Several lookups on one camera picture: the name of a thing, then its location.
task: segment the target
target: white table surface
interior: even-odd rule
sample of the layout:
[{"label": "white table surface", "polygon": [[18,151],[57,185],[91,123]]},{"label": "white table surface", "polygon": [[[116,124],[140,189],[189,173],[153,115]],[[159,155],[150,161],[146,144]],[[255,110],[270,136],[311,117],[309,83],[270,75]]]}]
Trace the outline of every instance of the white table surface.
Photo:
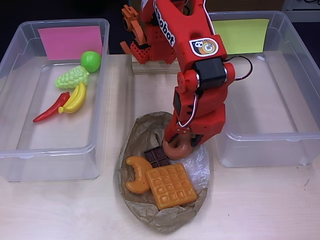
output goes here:
[{"label": "white table surface", "polygon": [[[195,218],[177,231],[154,232],[139,222],[123,202],[114,172],[121,146],[136,115],[150,111],[128,101],[129,56],[110,56],[97,157],[103,170],[97,179],[48,182],[6,182],[0,178],[0,240],[318,240],[320,239],[320,165],[226,168],[217,158],[210,163],[211,183]],[[172,82],[173,74],[150,81]],[[132,80],[141,87],[143,75]],[[164,97],[170,111],[172,97]]]}]

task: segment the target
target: red chili pepper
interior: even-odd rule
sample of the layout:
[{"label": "red chili pepper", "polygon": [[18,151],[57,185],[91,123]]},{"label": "red chili pepper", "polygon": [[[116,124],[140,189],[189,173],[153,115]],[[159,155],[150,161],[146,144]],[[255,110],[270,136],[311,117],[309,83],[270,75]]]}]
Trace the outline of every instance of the red chili pepper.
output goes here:
[{"label": "red chili pepper", "polygon": [[43,120],[48,119],[48,118],[52,117],[53,115],[59,113],[58,108],[65,105],[65,103],[68,101],[69,98],[70,98],[70,93],[68,91],[61,93],[61,95],[59,96],[57,101],[55,101],[55,103],[47,111],[45,111],[44,113],[37,116],[33,120],[33,122],[37,123],[37,122],[43,121]]}]

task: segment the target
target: toy food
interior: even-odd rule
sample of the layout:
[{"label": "toy food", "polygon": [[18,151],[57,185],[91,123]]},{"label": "toy food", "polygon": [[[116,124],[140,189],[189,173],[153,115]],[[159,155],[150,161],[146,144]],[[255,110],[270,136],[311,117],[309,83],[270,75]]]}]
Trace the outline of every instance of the toy food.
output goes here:
[{"label": "toy food", "polygon": [[194,150],[191,146],[191,134],[179,134],[172,142],[163,139],[162,147],[169,159],[179,160],[188,157]]},{"label": "toy food", "polygon": [[86,51],[81,56],[81,66],[89,73],[97,71],[101,65],[101,56],[95,51]]},{"label": "toy food", "polygon": [[182,163],[152,168],[147,170],[145,175],[159,210],[191,203],[197,199]]},{"label": "toy food", "polygon": [[125,183],[126,188],[135,194],[143,194],[150,189],[146,178],[146,171],[152,169],[151,164],[141,156],[131,156],[126,164],[133,167],[135,179]]},{"label": "toy food", "polygon": [[71,94],[68,101],[63,106],[58,108],[58,112],[60,114],[67,113],[72,114],[78,111],[81,106],[84,104],[86,100],[87,89],[85,84],[81,81],[78,86],[76,86],[75,90]]},{"label": "toy food", "polygon": [[160,146],[145,151],[144,155],[153,168],[169,165],[168,158]]},{"label": "toy food", "polygon": [[70,93],[68,91],[61,93],[61,95],[55,101],[55,103],[47,111],[45,111],[44,113],[40,114],[35,119],[33,119],[33,122],[37,123],[57,114],[58,108],[63,106],[68,101],[69,98],[70,98]]},{"label": "toy food", "polygon": [[83,66],[76,66],[55,80],[54,85],[59,89],[74,89],[80,82],[88,85],[89,72]]}]

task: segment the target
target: clear plastic container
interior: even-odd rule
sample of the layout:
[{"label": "clear plastic container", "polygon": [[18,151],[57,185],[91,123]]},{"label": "clear plastic container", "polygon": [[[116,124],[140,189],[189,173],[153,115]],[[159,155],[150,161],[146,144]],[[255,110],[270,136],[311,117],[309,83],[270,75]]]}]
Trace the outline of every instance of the clear plastic container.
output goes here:
[{"label": "clear plastic container", "polygon": [[[33,119],[62,92],[55,88],[55,79],[80,64],[80,60],[48,60],[38,29],[76,26],[100,27],[101,68],[90,74],[79,111],[35,124]],[[95,147],[108,36],[105,19],[30,21],[18,27],[0,64],[1,177],[17,182],[92,179],[100,174]]]},{"label": "clear plastic container", "polygon": [[[320,70],[288,17],[279,11],[219,12],[210,17],[270,19],[263,53],[248,55],[252,75],[229,87],[226,123],[215,136],[221,163],[312,163],[320,154]],[[234,63],[239,75],[245,72],[247,63]]]}]

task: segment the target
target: wooden base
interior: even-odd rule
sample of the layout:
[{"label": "wooden base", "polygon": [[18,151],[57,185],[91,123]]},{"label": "wooden base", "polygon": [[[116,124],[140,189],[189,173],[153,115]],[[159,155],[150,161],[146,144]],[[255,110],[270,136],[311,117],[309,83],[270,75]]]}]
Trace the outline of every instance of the wooden base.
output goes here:
[{"label": "wooden base", "polygon": [[180,67],[177,59],[172,64],[166,64],[164,61],[148,61],[146,64],[140,64],[132,56],[132,70],[134,74],[177,74]]}]

